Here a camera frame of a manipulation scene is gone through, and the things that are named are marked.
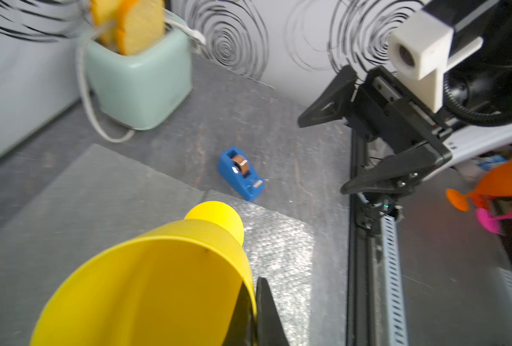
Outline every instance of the orange object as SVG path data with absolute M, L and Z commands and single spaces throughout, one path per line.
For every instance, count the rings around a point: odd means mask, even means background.
M 116 43 L 123 55 L 135 55 L 163 37 L 163 0 L 123 0 L 117 10 Z
M 93 15 L 94 25 L 101 27 L 115 19 L 121 0 L 91 0 L 90 11 Z M 106 47 L 115 45 L 115 29 L 100 35 L 100 42 Z
M 488 172 L 475 190 L 467 195 L 462 195 L 454 189 L 447 189 L 446 197 L 461 211 L 469 210 L 468 198 L 471 198 L 479 208 L 487 209 L 488 197 L 512 197 L 512 160 Z

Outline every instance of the gray foam sheet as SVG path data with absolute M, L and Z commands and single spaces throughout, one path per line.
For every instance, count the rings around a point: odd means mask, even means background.
M 268 278 L 291 346 L 307 345 L 314 234 L 275 211 L 204 192 L 96 144 L 0 231 L 0 346 L 26 345 L 44 304 L 82 263 L 182 219 L 202 200 L 235 208 L 254 278 Z
M 46 301 L 86 260 L 182 219 L 203 195 L 91 146 L 0 232 L 0 346 L 27 345 Z
M 310 226 L 213 190 L 204 200 L 224 202 L 239 213 L 254 281 L 259 276 L 268 279 L 290 345 L 308 345 L 315 245 Z

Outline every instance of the bubble wrap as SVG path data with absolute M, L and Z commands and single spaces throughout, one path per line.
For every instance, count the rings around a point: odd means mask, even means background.
M 244 224 L 254 285 L 267 278 L 290 346 L 308 345 L 314 232 L 308 224 L 217 191 L 204 200 L 232 206 Z

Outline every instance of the mint green toaster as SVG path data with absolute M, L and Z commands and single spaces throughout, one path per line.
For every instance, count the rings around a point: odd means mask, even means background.
M 166 21 L 186 23 L 166 10 Z M 91 40 L 85 70 L 101 111 L 122 125 L 147 130 L 158 126 L 192 89 L 190 36 L 176 26 L 138 55 L 124 56 Z

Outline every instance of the black hose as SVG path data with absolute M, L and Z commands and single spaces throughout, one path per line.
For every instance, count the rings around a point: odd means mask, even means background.
M 449 113 L 470 125 L 494 127 L 512 123 L 512 110 L 506 112 L 481 113 L 471 111 L 462 106 L 450 92 L 448 73 L 444 75 L 444 106 Z

